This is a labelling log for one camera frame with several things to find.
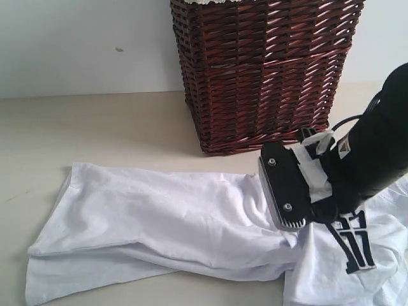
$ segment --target white wall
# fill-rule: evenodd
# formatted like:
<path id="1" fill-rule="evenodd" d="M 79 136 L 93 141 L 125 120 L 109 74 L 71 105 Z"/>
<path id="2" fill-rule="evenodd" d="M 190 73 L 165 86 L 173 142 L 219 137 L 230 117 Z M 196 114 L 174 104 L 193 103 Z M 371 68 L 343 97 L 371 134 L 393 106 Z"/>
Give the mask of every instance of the white wall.
<path id="1" fill-rule="evenodd" d="M 408 61 L 407 11 L 366 1 L 343 82 Z M 0 98 L 181 89 L 168 0 L 0 0 Z"/>

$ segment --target brown wicker basket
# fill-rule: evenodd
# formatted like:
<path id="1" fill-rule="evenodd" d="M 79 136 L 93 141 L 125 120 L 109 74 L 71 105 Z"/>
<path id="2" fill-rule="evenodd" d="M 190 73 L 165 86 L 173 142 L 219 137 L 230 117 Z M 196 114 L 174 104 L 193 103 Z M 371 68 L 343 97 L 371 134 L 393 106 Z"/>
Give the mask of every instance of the brown wicker basket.
<path id="1" fill-rule="evenodd" d="M 293 142 L 328 114 L 364 0 L 170 0 L 201 148 L 211 155 Z"/>

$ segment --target woven basket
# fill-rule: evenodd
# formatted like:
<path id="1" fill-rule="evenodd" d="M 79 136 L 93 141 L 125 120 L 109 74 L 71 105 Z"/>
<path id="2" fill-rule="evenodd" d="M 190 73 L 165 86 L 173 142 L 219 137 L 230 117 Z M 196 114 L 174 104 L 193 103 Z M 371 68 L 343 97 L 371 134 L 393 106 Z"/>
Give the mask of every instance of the woven basket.
<path id="1" fill-rule="evenodd" d="M 186 103 L 210 155 L 323 130 L 364 0 L 170 0 Z"/>

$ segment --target beige table surface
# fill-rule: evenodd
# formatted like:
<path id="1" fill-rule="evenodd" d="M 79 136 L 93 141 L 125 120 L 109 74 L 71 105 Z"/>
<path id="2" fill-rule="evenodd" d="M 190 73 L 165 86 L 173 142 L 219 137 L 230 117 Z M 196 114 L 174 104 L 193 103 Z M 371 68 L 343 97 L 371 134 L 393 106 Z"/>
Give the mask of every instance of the beige table surface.
<path id="1" fill-rule="evenodd" d="M 331 122 L 364 111 L 380 84 L 343 84 Z M 72 162 L 255 173 L 259 151 L 205 157 L 181 92 L 0 101 L 0 305 L 25 305 L 27 248 Z M 174 273 L 48 305 L 281 306 L 283 280 L 237 283 Z"/>

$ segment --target screw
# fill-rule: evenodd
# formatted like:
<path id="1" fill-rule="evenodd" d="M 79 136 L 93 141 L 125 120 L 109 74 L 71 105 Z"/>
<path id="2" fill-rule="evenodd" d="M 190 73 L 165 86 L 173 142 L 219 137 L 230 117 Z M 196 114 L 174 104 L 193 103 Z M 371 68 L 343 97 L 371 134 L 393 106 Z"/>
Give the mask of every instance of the screw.
<path id="1" fill-rule="evenodd" d="M 276 166 L 276 160 L 274 159 L 274 158 L 270 158 L 269 160 L 268 160 L 268 165 L 270 165 L 270 166 Z"/>
<path id="2" fill-rule="evenodd" d="M 291 212 L 292 211 L 292 205 L 290 205 L 289 203 L 286 203 L 285 205 L 283 205 L 283 210 L 286 212 Z"/>

